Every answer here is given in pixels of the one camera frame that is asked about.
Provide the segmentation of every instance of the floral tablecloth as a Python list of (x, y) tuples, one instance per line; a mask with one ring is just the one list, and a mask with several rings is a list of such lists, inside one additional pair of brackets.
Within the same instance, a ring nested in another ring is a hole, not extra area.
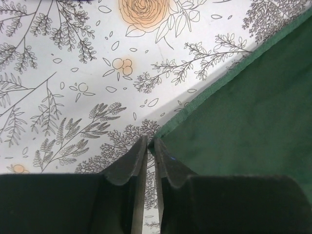
[(0, 173), (103, 170), (311, 2), (0, 0)]

